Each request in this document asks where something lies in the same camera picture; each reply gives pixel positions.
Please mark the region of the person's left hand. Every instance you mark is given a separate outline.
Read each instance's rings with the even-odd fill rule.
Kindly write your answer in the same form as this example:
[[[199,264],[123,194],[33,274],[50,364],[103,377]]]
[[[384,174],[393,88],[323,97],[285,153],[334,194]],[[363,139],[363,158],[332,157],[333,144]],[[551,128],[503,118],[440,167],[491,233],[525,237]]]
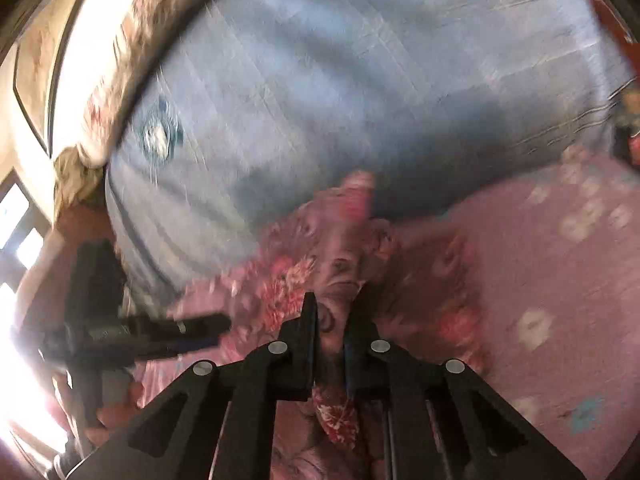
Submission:
[[[88,440],[94,446],[105,443],[116,430],[126,427],[130,420],[140,412],[139,401],[144,393],[140,382],[132,382],[129,385],[125,401],[105,405],[96,411],[96,419],[99,425],[89,427],[85,431]]]

